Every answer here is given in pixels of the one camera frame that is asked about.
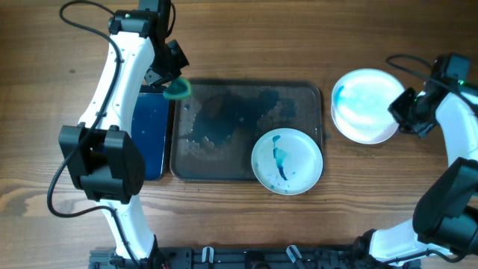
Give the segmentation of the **green yellow sponge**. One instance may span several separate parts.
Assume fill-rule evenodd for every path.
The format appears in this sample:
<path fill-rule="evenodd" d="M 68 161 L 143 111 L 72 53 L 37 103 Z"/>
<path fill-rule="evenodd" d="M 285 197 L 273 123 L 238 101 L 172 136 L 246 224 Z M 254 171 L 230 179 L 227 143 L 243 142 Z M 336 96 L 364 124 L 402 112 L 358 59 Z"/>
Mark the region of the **green yellow sponge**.
<path fill-rule="evenodd" d="M 186 78 L 179 77 L 171 81 L 164 90 L 163 95 L 166 99 L 180 100 L 189 97 L 191 92 L 191 83 Z"/>

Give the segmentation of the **white plate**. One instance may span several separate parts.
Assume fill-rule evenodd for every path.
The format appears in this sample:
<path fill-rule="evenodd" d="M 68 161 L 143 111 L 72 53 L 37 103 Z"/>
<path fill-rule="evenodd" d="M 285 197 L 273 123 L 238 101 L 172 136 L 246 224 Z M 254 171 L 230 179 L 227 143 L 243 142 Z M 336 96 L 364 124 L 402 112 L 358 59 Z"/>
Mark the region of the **white plate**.
<path fill-rule="evenodd" d="M 332 104 L 346 123 L 360 129 L 386 129 L 397 122 L 389 105 L 405 88 L 379 69 L 357 69 L 342 76 L 332 90 Z"/>
<path fill-rule="evenodd" d="M 252 171 L 269 191 L 284 196 L 312 189 L 323 173 L 323 153 L 307 134 L 289 128 L 267 132 L 255 143 Z"/>
<path fill-rule="evenodd" d="M 391 138 L 398 130 L 398 124 L 393 123 L 382 129 L 366 129 L 355 127 L 339 115 L 335 107 L 331 106 L 332 121 L 337 130 L 346 138 L 361 144 L 378 144 Z"/>

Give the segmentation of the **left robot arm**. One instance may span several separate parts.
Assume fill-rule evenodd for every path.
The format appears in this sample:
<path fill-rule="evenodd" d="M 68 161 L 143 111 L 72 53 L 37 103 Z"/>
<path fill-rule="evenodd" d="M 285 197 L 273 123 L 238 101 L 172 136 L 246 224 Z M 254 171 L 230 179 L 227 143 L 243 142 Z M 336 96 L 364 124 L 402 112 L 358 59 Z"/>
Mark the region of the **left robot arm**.
<path fill-rule="evenodd" d="M 108 57 L 96 92 L 78 123 L 60 131 L 60 171 L 67 171 L 74 187 L 94 201 L 116 241 L 112 250 L 92 252 L 92 268 L 162 268 L 167 263 L 143 213 L 146 163 L 131 127 L 142 86 L 167 99 L 191 94 L 190 82 L 181 75 L 188 60 L 171 38 L 175 21 L 170 1 L 141 1 L 135 10 L 111 11 L 103 34 Z"/>

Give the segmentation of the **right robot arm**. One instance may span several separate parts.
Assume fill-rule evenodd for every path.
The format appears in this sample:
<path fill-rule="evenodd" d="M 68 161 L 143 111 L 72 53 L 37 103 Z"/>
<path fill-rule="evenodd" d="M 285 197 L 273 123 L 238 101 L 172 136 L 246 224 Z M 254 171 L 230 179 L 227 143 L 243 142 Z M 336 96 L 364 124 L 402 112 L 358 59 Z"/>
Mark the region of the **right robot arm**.
<path fill-rule="evenodd" d="M 409 88 L 388 111 L 402 133 L 424 137 L 439 126 L 447 169 L 419 199 L 412 219 L 357 237 L 342 262 L 348 268 L 419 268 L 436 256 L 454 264 L 477 254 L 477 86 L 468 82 L 471 59 L 455 52 L 428 64 L 424 89 Z"/>

